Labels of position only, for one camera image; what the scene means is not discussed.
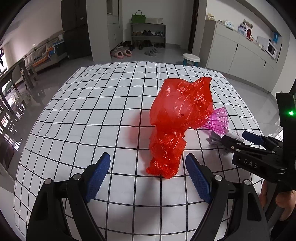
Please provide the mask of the right hand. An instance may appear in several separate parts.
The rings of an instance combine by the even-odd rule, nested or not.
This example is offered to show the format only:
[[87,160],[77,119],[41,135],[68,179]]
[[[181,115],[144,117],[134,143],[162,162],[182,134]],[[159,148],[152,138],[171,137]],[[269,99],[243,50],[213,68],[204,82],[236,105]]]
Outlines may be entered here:
[[[267,182],[264,180],[259,195],[259,200],[262,207],[267,204],[267,191]],[[275,202],[280,208],[284,209],[283,213],[280,216],[280,221],[288,219],[295,209],[295,190],[279,193],[275,199]]]

